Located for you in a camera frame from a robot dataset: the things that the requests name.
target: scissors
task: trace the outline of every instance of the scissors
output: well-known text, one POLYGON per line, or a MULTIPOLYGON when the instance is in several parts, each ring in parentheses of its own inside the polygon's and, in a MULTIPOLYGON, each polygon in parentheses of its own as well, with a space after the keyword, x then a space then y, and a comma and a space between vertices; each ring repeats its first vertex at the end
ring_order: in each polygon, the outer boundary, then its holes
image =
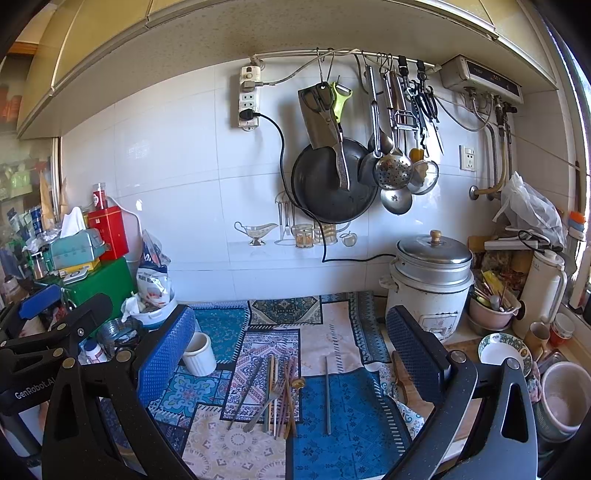
POLYGON ((443 151, 443 140, 439 134, 439 119, 437 118, 437 102, 435 100, 435 94, 433 93, 433 87, 426 85, 427 73, 425 64, 422 60, 417 60, 417 77, 418 82, 413 80, 414 85, 414 97, 417 103, 417 108, 421 113, 429 120, 435 130, 437 137, 437 143, 439 143, 439 150, 444 154, 443 151))

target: hook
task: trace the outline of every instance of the hook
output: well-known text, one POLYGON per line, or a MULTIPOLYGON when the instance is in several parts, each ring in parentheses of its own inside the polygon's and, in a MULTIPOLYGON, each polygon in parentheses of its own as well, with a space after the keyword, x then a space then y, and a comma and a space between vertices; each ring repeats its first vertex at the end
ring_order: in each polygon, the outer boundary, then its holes
POLYGON ((332 54, 332 57, 331 57, 331 59, 330 59, 329 74, 328 74, 328 77, 326 77, 326 81, 327 81, 327 82, 329 82, 329 81, 330 81, 330 71, 332 70, 332 64, 333 64, 333 62, 335 61, 335 52, 336 52, 336 50, 335 50, 335 49, 333 49, 333 48, 329 48, 329 51, 330 51, 330 50, 332 50, 332 53, 333 53, 333 54, 332 54))
POLYGON ((316 58, 318 59, 318 69, 320 70, 320 83, 324 83, 324 79, 322 78, 322 66, 320 65, 320 60, 324 61, 324 58, 320 58, 320 49, 316 47, 316 58))

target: power strip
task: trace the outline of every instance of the power strip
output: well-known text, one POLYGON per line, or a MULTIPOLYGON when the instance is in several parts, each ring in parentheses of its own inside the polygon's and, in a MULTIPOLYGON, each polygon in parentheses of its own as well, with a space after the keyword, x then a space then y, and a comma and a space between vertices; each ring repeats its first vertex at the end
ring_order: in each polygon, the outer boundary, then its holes
MULTIPOLYGON (((252 108, 253 111, 259 112, 259 89, 255 88, 252 92, 243 92, 242 84, 244 82, 260 82, 261 81, 261 68, 249 65, 248 67, 242 67, 240 69, 240 88, 239 88, 239 99, 238 99, 238 113, 243 110, 252 108)), ((259 118, 256 116, 252 120, 242 120, 238 116, 238 126, 246 132, 254 130, 259 125, 259 118)))

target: pipe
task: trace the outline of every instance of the pipe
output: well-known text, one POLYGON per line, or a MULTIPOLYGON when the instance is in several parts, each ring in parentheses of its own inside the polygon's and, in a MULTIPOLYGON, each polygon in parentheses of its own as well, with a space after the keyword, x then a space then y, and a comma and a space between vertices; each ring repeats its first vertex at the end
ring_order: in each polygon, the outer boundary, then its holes
POLYGON ((482 190, 479 190, 478 188, 476 188, 476 185, 473 185, 472 187, 470 187, 470 192, 469 192, 470 198, 472 200, 476 200, 480 195, 488 195, 489 193, 496 193, 505 184, 505 178, 507 175, 507 167, 506 167, 507 161, 506 161, 506 155, 505 155, 505 137, 501 137, 501 162, 502 162, 501 178, 499 179, 497 184, 490 187, 490 188, 482 189, 482 190))

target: black power cord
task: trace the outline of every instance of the black power cord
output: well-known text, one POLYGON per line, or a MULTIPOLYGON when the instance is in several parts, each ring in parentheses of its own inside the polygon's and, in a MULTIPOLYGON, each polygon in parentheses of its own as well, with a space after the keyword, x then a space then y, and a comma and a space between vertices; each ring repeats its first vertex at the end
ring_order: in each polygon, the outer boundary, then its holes
POLYGON ((248 108, 246 110, 242 110, 238 115, 240 116, 240 118, 242 120, 246 120, 246 121, 252 120, 256 116, 263 117, 264 119, 270 121, 275 126, 275 128, 277 129, 277 131, 279 132, 279 136, 281 137, 281 153, 279 155, 279 169, 281 170, 281 180, 283 181, 283 188, 285 188, 285 194, 289 198, 290 202, 293 205, 295 205, 296 207, 298 207, 307 216, 313 218, 316 221, 316 223, 318 223, 320 234, 322 235, 322 247, 323 247, 322 263, 327 263, 327 262, 369 262, 369 261, 374 260, 375 258, 379 258, 379 257, 396 257, 396 255, 393 255, 393 254, 379 254, 379 255, 374 255, 373 257, 366 258, 366 259, 360 259, 360 258, 326 258, 326 238, 324 237, 324 230, 322 228, 322 223, 316 218, 316 215, 314 215, 311 211, 303 208, 299 204, 299 202, 297 202, 295 200, 295 198, 293 198, 291 196, 291 193, 290 193, 290 191, 287 188, 287 182, 285 180, 285 171, 283 169, 283 154, 285 153, 285 137, 283 136, 283 131, 281 130, 281 127, 279 125, 277 125, 277 123, 272 118, 270 118, 270 117, 268 117, 266 115, 263 115, 262 113, 255 112, 251 108, 248 108))

